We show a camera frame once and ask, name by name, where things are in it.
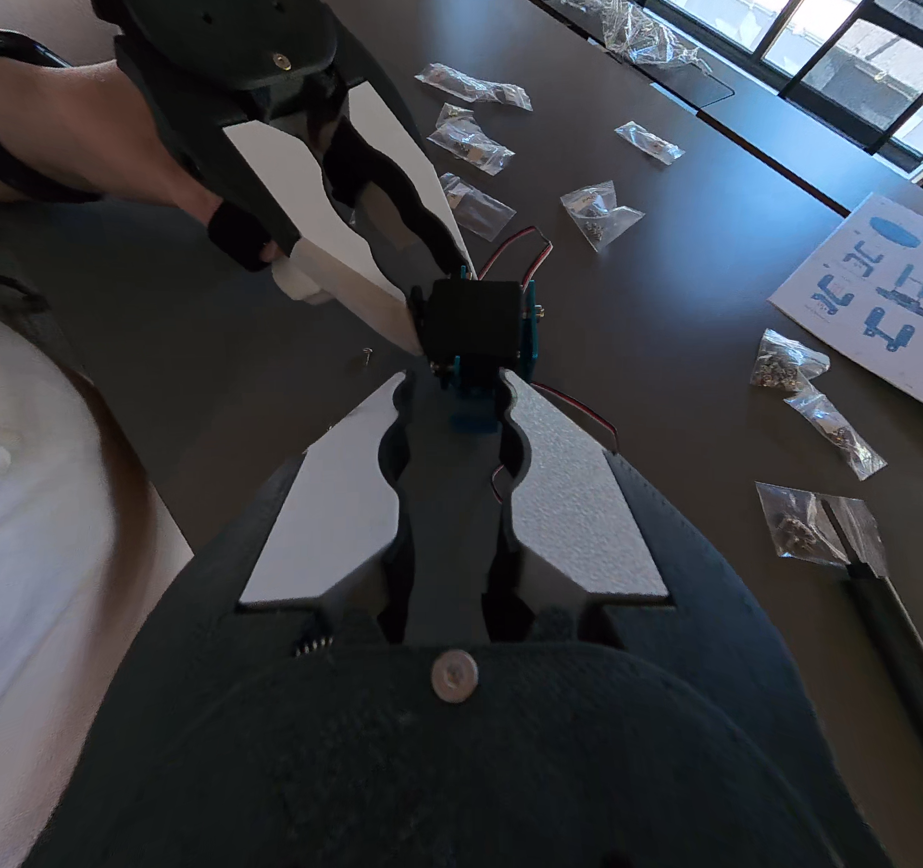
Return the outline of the clear bag with white label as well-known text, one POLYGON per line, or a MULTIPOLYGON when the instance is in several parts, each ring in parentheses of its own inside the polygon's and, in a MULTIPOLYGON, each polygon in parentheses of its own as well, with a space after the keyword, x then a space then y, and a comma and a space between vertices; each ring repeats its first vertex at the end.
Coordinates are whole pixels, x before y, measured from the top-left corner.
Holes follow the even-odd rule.
POLYGON ((439 181, 458 226, 481 239, 498 239, 516 215, 513 208, 481 192, 453 173, 445 173, 439 181))

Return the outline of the clear bag with dark screws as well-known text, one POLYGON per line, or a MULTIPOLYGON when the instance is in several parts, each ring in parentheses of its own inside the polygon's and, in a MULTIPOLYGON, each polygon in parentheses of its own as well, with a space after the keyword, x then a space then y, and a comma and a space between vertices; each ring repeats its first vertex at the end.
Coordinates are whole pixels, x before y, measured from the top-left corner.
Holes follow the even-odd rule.
POLYGON ((618 203, 612 179, 572 190, 560 197, 560 203, 596 253, 607 250, 645 217, 618 203))

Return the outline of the long clear plastic bag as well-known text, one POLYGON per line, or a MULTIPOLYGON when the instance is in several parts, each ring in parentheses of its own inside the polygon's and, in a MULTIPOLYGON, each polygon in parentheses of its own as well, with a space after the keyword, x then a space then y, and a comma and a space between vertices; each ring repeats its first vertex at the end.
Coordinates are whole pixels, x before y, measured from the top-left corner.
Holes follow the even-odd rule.
POLYGON ((526 112, 534 110, 530 96, 522 86, 473 77, 444 64, 429 63, 414 78, 467 102, 497 103, 526 112))

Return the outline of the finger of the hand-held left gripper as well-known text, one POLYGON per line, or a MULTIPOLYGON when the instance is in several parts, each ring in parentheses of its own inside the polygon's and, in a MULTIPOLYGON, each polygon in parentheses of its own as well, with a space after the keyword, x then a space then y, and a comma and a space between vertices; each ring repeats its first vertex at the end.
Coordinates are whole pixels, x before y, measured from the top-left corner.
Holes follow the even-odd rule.
POLYGON ((336 300, 389 343, 423 354, 405 296, 377 267, 368 242, 335 211, 306 144, 257 121, 224 133, 297 231, 290 255, 271 265, 283 293, 311 306, 336 300))
POLYGON ((436 171, 372 83, 352 85, 323 128, 330 198, 350 214, 375 265, 391 282, 473 279, 474 266, 436 171))

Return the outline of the black servo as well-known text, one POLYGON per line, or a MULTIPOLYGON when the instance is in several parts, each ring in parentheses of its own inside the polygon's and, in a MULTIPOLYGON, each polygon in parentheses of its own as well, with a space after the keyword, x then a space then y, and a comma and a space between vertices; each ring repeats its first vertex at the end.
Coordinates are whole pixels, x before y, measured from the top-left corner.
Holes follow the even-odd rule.
POLYGON ((449 423, 461 434, 497 432, 503 369, 531 381, 544 309, 536 283, 479 281, 468 275, 437 280, 428 298, 412 288, 411 313, 423 352, 441 389, 472 405, 454 407, 449 423))

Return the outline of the narrow clear bag with screws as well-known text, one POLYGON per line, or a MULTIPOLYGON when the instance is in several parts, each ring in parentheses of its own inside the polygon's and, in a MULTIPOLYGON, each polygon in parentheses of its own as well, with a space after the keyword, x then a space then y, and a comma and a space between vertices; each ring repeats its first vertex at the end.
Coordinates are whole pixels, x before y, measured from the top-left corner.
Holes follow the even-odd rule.
POLYGON ((830 398, 812 384, 804 384, 784 401, 837 449, 858 480, 867 480, 887 466, 830 398))

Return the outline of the crumpled clear plastic bag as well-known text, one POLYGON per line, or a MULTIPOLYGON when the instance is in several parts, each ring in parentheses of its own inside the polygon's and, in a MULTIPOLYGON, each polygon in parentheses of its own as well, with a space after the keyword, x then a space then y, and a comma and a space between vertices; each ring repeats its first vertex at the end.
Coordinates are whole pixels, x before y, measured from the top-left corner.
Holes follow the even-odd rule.
POLYGON ((514 151, 483 132, 472 110, 448 102, 427 139, 489 176, 499 174, 515 157, 514 151))

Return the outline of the crinkled plastic wrap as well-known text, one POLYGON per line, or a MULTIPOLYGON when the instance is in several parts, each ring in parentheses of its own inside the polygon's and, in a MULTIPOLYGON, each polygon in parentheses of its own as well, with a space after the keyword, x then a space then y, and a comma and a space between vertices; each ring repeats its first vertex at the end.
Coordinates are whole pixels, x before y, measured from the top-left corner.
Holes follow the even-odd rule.
POLYGON ((557 10, 608 54, 650 69, 698 69, 712 73, 698 48, 632 0, 536 0, 557 10))

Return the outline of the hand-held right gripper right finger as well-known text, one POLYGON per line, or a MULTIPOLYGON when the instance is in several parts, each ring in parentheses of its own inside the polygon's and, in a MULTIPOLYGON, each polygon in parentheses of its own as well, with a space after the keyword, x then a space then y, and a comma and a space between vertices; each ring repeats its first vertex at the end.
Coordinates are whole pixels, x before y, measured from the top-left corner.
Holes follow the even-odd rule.
POLYGON ((518 558, 514 594, 534 613, 581 616, 608 604, 669 597, 609 462, 609 451, 515 372, 499 379, 512 443, 522 450, 506 525, 518 558))

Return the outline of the black cylinder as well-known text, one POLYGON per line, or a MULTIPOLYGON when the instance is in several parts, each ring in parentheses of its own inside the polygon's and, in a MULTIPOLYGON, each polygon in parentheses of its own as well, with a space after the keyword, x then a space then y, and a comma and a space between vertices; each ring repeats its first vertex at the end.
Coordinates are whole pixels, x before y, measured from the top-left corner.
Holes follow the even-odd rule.
POLYGON ((869 563, 860 559, 829 498, 822 496, 821 505, 847 557, 848 594, 908 715, 920 722, 921 636, 890 579, 877 574, 869 563))

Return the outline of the clear bag with silver screws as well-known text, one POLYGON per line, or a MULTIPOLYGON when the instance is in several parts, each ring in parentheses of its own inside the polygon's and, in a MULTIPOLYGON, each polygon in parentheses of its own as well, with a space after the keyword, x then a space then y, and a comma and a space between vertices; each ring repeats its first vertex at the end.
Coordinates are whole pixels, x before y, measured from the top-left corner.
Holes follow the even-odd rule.
POLYGON ((831 366, 830 357, 777 331, 766 329, 749 383, 754 387, 798 393, 831 366))

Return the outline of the person's left hand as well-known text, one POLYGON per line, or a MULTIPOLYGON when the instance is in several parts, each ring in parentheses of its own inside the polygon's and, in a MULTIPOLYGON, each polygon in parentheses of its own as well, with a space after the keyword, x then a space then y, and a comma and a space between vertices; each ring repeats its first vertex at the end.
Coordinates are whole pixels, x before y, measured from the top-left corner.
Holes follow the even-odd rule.
POLYGON ((62 183, 182 211, 209 230, 214 244, 224 225, 230 239, 261 239, 260 266, 282 257, 258 221, 243 214, 235 223, 231 205, 171 156, 142 94, 113 61, 62 70, 60 80, 60 141, 68 145, 62 183))

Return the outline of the person's left forearm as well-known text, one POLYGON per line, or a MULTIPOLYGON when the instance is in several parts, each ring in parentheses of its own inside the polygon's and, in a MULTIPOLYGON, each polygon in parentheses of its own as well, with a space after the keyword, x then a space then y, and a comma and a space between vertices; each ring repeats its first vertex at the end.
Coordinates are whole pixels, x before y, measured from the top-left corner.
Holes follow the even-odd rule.
POLYGON ((24 166, 55 184, 84 188, 67 164, 66 135, 53 115, 56 75, 50 68, 1 60, 2 203, 30 199, 7 180, 7 158, 17 161, 14 176, 24 166))

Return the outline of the printed instruction sheet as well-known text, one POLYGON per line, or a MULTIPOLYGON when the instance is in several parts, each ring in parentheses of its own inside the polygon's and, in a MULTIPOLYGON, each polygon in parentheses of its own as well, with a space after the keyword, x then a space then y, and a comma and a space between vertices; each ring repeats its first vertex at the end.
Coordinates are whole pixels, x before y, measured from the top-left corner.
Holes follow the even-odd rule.
POLYGON ((835 352, 922 401, 922 216, 867 196, 769 302, 835 352))

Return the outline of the white shirt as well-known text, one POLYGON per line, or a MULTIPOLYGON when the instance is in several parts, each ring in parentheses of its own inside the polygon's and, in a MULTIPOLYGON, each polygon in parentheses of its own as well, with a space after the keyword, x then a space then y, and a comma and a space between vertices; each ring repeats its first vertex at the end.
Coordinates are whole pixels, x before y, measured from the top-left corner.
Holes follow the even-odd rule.
POLYGON ((1 865, 19 866, 193 551, 97 390, 6 325, 1 431, 1 865))

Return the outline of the dark grey desk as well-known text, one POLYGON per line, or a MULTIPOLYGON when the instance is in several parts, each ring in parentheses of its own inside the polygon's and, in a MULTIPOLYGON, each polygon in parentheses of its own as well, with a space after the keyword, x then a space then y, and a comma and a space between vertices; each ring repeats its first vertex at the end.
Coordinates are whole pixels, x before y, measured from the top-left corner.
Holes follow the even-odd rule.
MULTIPOLYGON (((921 405, 835 355, 825 390, 888 461, 864 484, 790 407, 748 385, 767 297, 841 217, 526 0, 325 0, 429 133, 429 61, 523 85, 535 112, 481 106, 516 154, 474 182, 553 239, 538 273, 538 379, 617 427, 621 453, 733 563, 792 649, 837 761, 894 862, 921 866, 921 744, 836 573, 775 557, 756 481, 866 500, 920 622, 921 405), (666 166, 615 128, 685 150, 666 166), (560 197, 612 179, 645 213, 596 253, 560 197)), ((338 304, 289 301, 180 213, 118 201, 67 230, 86 263, 78 350, 198 549, 407 359, 338 304)))

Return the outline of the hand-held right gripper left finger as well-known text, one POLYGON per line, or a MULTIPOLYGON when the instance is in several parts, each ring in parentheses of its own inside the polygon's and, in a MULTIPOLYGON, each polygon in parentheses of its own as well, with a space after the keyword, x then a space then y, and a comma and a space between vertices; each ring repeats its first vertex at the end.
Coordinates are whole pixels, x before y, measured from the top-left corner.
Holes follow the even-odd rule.
POLYGON ((309 608, 329 624, 362 609, 387 641, 404 639, 414 546, 399 481, 413 394, 412 373, 395 373, 306 450, 242 608, 309 608))

